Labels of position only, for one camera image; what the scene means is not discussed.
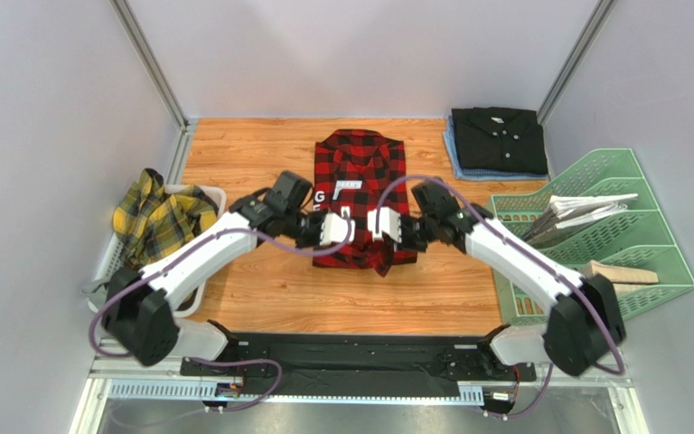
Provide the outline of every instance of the wooden floor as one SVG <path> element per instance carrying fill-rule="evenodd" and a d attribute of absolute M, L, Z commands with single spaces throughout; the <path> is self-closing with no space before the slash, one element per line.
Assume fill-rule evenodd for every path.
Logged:
<path fill-rule="evenodd" d="M 233 203 L 272 185 L 286 169 L 312 179 L 315 142 L 338 128 L 403 140 L 409 174 L 441 176 L 476 203 L 544 184 L 456 181 L 441 137 L 443 119 L 356 118 L 202 119 L 183 182 L 218 185 Z M 192 318 L 235 331 L 425 335 L 485 334 L 501 323 L 491 270 L 439 244 L 385 278 L 374 270 L 317 269 L 310 259 L 262 246 L 209 280 Z"/>

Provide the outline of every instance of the white wall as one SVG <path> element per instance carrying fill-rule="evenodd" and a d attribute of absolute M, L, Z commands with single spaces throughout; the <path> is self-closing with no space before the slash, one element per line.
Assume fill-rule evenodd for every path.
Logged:
<path fill-rule="evenodd" d="M 620 0 L 546 131 L 559 171 L 632 147 L 694 273 L 694 1 Z M 626 326 L 652 432 L 694 432 L 694 291 Z"/>
<path fill-rule="evenodd" d="M 0 1 L 0 432 L 69 429 L 92 359 L 80 285 L 175 134 L 107 1 Z"/>
<path fill-rule="evenodd" d="M 131 0 L 191 117 L 538 109 L 596 0 Z"/>

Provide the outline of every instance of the black shirt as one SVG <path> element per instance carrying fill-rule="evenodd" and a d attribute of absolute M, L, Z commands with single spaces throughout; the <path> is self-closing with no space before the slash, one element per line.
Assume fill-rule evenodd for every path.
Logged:
<path fill-rule="evenodd" d="M 546 175 L 548 160 L 537 112 L 517 108 L 455 108 L 456 156 L 463 169 Z"/>

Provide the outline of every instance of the green plastic tray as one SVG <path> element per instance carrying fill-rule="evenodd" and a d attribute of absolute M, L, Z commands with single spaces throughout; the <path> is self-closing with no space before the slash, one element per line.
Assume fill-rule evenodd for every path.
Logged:
<path fill-rule="evenodd" d="M 616 214 L 561 243 L 539 251 L 572 269 L 591 259 L 608 265 L 655 271 L 660 284 L 619 297 L 625 320 L 694 288 L 694 278 L 630 149 L 598 149 L 584 156 L 536 193 L 499 194 L 487 204 L 511 232 L 523 235 L 548 205 L 552 194 L 587 196 L 638 193 L 628 211 Z M 547 320 L 536 303 L 494 271 L 502 320 L 531 326 Z"/>

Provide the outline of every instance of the blue folded cloth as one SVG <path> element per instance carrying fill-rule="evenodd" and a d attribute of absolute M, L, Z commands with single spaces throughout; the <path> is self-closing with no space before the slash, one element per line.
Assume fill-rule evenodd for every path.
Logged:
<path fill-rule="evenodd" d="M 445 123 L 444 131 L 445 150 L 451 159 L 454 168 L 454 178 L 465 181 L 526 181 L 534 179 L 548 179 L 547 175 L 523 174 L 520 172 L 501 172 L 491 169 L 463 169 L 456 158 L 456 146 L 454 146 L 454 121 L 449 116 Z"/>

